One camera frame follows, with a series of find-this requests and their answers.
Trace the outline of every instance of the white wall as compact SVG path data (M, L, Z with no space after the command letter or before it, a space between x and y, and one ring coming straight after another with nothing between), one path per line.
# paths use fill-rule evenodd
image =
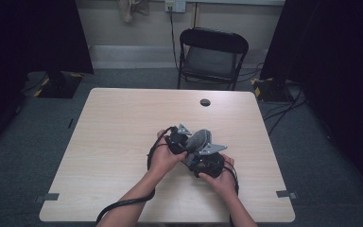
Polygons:
M123 49L125 46L133 46L133 50L136 46L150 50L153 46L157 46L160 49L171 50L171 25L169 14L164 11L164 1L149 1L149 15L134 13L130 23L122 21L115 0L77 0L77 3L88 44L110 45L112 48L118 46ZM242 35L250 44L249 55L266 53L264 51L270 45L283 7L280 4L278 6L219 3L196 5L187 2L185 13L173 13L177 49L181 32L194 24L193 12L196 6L198 6L196 26L222 29ZM165 57L170 58L171 62L173 54L170 53Z

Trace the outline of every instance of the wooden table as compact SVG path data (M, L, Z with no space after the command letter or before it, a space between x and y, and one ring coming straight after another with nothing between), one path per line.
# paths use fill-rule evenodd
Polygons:
M203 107L207 98L211 105ZM183 123L192 133L212 132L213 143L235 159L239 198L257 222L295 218L275 154L252 93L95 88L91 91L49 193L42 221L95 221L147 171L156 133ZM228 222L212 187L183 164L158 184L140 222Z

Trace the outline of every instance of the wall outlet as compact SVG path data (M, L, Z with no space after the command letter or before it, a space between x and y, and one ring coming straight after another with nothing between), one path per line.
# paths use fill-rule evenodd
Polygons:
M185 12L185 0L165 0L164 11L169 11L172 8L172 12Z
M164 11L170 11L169 8L171 8L173 12L176 12L175 1L172 0L164 1Z

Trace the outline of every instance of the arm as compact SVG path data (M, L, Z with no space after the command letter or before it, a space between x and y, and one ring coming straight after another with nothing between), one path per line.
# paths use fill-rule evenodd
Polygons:
M225 161L227 161L225 162L225 166L232 168L230 164L234 165L234 159L228 157L227 155L222 155L225 158ZM199 176L204 181L209 183L220 196L220 198L223 199L229 209L229 212L231 213L232 221L235 227L257 226L249 212L244 207L243 203L241 203L241 200L238 198L238 195L234 190L234 178L229 171L222 171L220 176L215 179L205 173L200 173Z
M149 195L164 175L173 169L176 163L185 158L186 152L179 155L173 154L164 139L161 139L158 144L164 145L156 148L151 160L150 169L120 201L142 198ZM140 202L112 209L99 221L97 226L135 226L145 205L145 202Z

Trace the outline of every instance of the chair backrest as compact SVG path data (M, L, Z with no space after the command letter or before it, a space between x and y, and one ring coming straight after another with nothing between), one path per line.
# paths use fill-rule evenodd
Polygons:
M183 31L180 36L180 42L181 49L186 44L243 55L249 50L249 43L238 34L202 27L189 28Z

